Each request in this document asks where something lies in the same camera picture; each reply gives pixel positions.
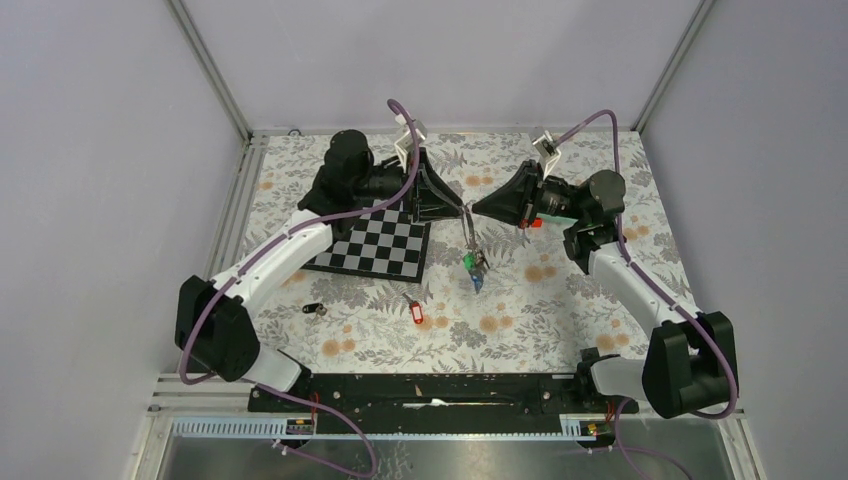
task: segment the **chessboard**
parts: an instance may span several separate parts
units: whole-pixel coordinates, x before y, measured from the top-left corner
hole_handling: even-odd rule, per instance
[[[421,283],[429,224],[412,223],[400,202],[359,217],[353,229],[302,268]]]

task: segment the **wall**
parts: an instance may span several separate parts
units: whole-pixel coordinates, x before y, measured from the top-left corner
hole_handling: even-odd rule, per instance
[[[0,15],[0,478],[118,478],[240,141],[162,1]]]
[[[254,128],[528,128],[634,122],[698,0],[186,4]]]
[[[848,3],[718,2],[645,144],[769,479],[843,478]]]

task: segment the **floral tablecloth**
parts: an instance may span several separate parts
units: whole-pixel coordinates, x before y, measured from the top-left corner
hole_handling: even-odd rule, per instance
[[[275,232],[307,192],[330,136],[272,137],[250,213],[243,252]],[[393,137],[370,135],[378,160]],[[625,236],[635,257],[679,294],[690,290],[639,136],[619,138],[627,181]],[[527,135],[443,134],[424,144],[441,177],[473,202],[494,191],[519,164],[538,155]],[[612,168],[612,134],[581,133],[563,145],[555,175],[579,183]],[[475,228],[491,264],[475,294],[461,257],[458,220],[435,222],[421,284],[300,270],[254,319],[259,339],[316,372],[568,372],[580,349],[644,356],[639,325],[604,288],[565,256],[561,225],[545,223],[526,236],[489,218]],[[421,302],[412,322],[402,293]],[[304,304],[322,302],[323,317]]]

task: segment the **gray floor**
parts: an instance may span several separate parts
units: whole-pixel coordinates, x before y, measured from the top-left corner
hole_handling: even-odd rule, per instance
[[[681,462],[696,479],[732,479],[718,428],[704,420],[622,420],[625,444],[651,448]],[[377,479],[633,479],[636,473],[620,452],[586,455],[573,442],[381,440]],[[358,441],[315,440],[302,447],[336,463],[368,470]],[[651,478],[686,478],[673,465],[634,453]],[[347,476],[291,455],[283,457],[261,440],[175,438],[164,480],[344,479]]]

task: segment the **white wall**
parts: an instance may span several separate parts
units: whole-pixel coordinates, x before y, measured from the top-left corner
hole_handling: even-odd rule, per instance
[[[844,478],[848,3],[717,2],[645,143],[770,480]]]
[[[254,128],[636,120],[698,0],[187,0]]]
[[[238,148],[164,2],[5,2],[0,478],[118,478]]]

